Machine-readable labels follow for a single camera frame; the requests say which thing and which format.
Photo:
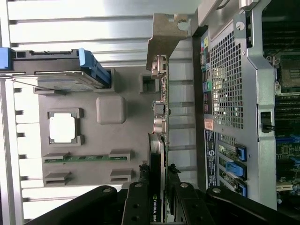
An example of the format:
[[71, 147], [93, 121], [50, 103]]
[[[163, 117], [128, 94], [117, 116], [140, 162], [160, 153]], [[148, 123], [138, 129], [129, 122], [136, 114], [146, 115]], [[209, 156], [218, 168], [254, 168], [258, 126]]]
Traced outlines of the silver CPU chip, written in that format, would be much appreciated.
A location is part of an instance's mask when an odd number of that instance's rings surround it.
[[70, 113], [55, 113], [49, 119], [49, 132], [54, 143], [71, 143], [75, 139], [75, 118]]

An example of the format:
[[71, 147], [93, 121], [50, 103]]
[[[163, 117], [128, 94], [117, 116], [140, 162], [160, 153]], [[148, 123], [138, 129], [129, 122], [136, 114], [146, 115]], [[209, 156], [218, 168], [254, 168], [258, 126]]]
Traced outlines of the CPU socket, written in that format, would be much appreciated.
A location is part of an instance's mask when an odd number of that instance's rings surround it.
[[300, 54], [266, 57], [275, 69], [275, 94], [300, 95]]

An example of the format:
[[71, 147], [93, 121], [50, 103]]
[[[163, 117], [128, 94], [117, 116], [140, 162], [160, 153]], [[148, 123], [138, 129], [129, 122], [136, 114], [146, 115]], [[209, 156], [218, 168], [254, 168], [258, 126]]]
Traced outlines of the green RAM stick on rack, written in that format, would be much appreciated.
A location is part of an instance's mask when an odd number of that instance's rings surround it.
[[86, 155], [72, 156], [67, 155], [62, 158], [45, 159], [44, 163], [79, 163], [79, 162], [94, 162], [94, 161], [127, 161], [127, 156], [112, 156], [109, 155]]

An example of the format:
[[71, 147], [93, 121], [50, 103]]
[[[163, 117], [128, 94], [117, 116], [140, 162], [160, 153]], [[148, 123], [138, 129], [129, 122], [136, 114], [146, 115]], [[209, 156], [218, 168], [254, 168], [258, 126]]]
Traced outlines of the open black PC case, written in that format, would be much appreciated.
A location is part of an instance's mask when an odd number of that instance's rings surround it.
[[[191, 21], [197, 183], [234, 192], [276, 209], [275, 69], [263, 54], [263, 11], [300, 13], [300, 0], [201, 0]], [[247, 148], [247, 161], [235, 144]], [[226, 162], [247, 167], [247, 180]]]

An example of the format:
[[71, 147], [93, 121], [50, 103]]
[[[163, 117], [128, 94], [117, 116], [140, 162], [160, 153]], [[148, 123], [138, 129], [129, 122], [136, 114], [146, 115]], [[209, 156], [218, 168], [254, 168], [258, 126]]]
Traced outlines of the grey parts rack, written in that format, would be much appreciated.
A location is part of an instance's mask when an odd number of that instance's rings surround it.
[[[149, 160], [153, 131], [153, 102], [160, 84], [143, 67], [111, 70], [108, 90], [63, 92], [39, 96], [39, 125], [43, 184], [45, 187], [94, 186], [136, 181], [139, 166]], [[55, 113], [75, 118], [75, 139], [54, 143], [49, 119]], [[127, 161], [44, 163], [63, 156], [127, 156]]]

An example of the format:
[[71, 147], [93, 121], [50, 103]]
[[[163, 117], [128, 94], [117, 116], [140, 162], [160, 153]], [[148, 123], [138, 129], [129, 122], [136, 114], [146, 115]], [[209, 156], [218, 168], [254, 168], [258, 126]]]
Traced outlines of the blue slot retention clip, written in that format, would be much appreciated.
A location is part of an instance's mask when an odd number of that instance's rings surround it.
[[234, 174], [235, 176], [241, 178], [242, 180], [247, 180], [247, 167], [237, 161], [226, 162], [225, 169], [227, 172]]
[[235, 191], [244, 197], [248, 197], [248, 185], [240, 180], [236, 180], [235, 183]]
[[235, 144], [235, 151], [236, 151], [236, 156], [240, 161], [242, 161], [242, 162], [247, 161], [247, 148], [246, 148], [246, 146], [241, 145], [241, 144]]

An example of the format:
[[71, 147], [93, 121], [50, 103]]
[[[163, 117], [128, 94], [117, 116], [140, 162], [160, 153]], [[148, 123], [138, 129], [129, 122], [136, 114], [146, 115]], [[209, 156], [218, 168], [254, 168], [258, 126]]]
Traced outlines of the hard disk with blue caddy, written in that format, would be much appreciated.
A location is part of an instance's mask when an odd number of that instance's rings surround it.
[[0, 47], [0, 79], [30, 78], [37, 80], [34, 86], [40, 90], [94, 91], [112, 86], [111, 72], [83, 48], [36, 52]]

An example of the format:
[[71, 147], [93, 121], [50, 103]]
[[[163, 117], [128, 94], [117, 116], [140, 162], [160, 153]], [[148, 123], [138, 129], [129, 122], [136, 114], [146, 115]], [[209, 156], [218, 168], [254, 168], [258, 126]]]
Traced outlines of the green motherboard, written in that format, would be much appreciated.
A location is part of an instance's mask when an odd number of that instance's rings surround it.
[[[300, 13], [289, 9], [262, 13], [263, 54], [266, 58], [300, 54]], [[275, 94], [275, 124], [268, 128], [280, 137], [300, 136], [300, 95]], [[292, 184], [277, 191], [277, 203], [300, 208], [300, 143], [276, 144], [277, 184]]]

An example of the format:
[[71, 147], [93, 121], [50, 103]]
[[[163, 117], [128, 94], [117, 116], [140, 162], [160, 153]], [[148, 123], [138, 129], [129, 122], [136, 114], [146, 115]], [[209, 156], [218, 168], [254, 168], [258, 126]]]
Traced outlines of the blue expansion slot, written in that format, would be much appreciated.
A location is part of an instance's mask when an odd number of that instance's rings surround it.
[[276, 144], [300, 143], [300, 136], [276, 138]]

